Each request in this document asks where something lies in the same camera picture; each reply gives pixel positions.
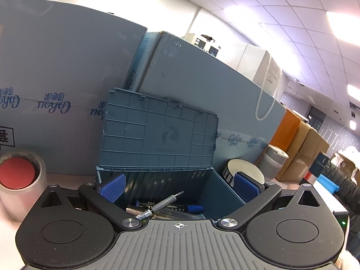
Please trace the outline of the grey marker pen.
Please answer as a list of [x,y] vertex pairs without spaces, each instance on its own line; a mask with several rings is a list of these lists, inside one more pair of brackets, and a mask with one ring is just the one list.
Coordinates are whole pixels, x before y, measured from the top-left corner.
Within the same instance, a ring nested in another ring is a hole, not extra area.
[[157,213],[157,212],[161,211],[162,209],[164,209],[166,206],[168,206],[168,205],[172,204],[173,202],[175,202],[177,200],[177,198],[179,198],[180,196],[183,195],[183,193],[184,192],[181,191],[181,192],[179,192],[177,194],[172,194],[168,198],[160,201],[159,203],[153,205],[151,208],[147,209],[143,213],[137,215],[135,218],[138,219],[139,221],[143,221],[144,219],[151,217],[155,213]]

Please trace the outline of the clear plastic pen case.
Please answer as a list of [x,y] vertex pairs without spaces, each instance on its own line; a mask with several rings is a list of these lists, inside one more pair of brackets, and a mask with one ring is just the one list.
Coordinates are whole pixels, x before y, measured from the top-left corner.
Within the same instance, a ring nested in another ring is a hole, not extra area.
[[[138,208],[131,205],[126,207],[126,212],[134,216],[137,216],[145,211],[146,208]],[[159,220],[204,220],[205,219],[205,217],[202,214],[194,215],[194,214],[185,213],[167,208],[158,211],[150,218],[159,219]]]

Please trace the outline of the grey lidded canister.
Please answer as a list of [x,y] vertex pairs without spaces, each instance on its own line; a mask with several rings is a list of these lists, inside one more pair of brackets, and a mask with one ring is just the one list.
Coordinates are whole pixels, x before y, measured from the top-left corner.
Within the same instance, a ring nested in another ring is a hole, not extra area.
[[269,144],[256,166],[267,180],[271,180],[280,172],[288,158],[282,149]]

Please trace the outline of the white black patterned bowl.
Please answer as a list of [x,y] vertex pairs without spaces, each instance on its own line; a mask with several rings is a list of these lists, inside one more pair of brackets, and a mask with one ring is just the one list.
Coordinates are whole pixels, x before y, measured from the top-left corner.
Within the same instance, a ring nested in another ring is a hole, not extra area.
[[265,183],[265,177],[258,167],[256,167],[254,164],[250,162],[247,162],[246,160],[233,158],[228,161],[224,171],[222,172],[222,176],[224,180],[231,187],[234,185],[234,177],[238,172],[245,173],[255,181],[259,182],[260,184]]

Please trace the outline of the orange cardboard box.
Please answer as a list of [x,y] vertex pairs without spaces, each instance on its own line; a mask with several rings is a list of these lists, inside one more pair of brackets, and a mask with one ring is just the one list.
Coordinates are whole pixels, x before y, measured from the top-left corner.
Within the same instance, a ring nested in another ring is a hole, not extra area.
[[301,119],[295,113],[286,108],[283,119],[274,133],[270,145],[286,152],[298,130],[300,121]]

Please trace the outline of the brown cardboard box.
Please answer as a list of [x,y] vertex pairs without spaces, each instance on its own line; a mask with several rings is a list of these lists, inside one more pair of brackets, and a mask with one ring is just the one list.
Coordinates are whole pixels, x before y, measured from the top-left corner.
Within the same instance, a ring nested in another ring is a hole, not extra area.
[[309,171],[311,164],[320,152],[328,151],[328,142],[309,124],[301,122],[297,132],[287,148],[283,167],[275,176],[280,182],[299,183]]

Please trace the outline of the light blue plastic block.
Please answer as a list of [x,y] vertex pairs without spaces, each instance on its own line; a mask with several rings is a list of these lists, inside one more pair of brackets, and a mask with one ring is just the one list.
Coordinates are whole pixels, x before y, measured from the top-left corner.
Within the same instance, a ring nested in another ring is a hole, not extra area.
[[333,181],[328,179],[323,174],[319,175],[317,181],[331,194],[334,194],[340,190],[340,186],[336,185]]

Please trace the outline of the blue plastic storage box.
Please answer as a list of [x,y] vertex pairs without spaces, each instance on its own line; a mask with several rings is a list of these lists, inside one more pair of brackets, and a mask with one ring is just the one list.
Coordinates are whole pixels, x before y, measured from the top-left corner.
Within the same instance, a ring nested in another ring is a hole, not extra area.
[[159,202],[179,193],[181,205],[199,205],[217,220],[243,200],[212,165],[218,117],[176,101],[124,89],[109,93],[97,170],[100,182],[117,174],[126,188],[116,204]]

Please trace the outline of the red round lid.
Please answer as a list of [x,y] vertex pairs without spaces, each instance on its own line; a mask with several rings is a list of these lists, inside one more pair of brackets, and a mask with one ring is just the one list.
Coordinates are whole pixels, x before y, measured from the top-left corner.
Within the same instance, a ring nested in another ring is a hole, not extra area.
[[8,189],[28,187],[35,179],[35,168],[24,158],[10,158],[0,167],[0,182]]

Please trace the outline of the white paper bag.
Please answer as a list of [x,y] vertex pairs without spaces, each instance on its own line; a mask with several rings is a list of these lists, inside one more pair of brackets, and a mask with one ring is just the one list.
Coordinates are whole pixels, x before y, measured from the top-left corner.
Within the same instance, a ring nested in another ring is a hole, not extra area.
[[[246,44],[236,70],[260,86],[261,90],[256,102],[255,118],[258,121],[263,121],[268,117],[275,105],[283,73],[282,69],[268,51],[258,46]],[[259,116],[260,103],[265,92],[273,98],[273,101],[268,111]]]

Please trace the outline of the long blue carton right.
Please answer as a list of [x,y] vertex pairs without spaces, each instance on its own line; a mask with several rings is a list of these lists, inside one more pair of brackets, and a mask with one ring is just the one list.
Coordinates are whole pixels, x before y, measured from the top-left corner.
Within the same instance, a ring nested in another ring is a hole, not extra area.
[[215,169],[232,158],[255,163],[286,111],[261,86],[168,32],[145,33],[125,87],[216,114]]

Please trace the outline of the large blue carton left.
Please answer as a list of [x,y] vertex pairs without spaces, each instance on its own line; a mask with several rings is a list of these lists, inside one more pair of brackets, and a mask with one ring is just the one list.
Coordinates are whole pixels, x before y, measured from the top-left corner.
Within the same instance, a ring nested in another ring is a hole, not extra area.
[[1,153],[94,174],[109,92],[124,85],[145,33],[75,4],[1,0]]

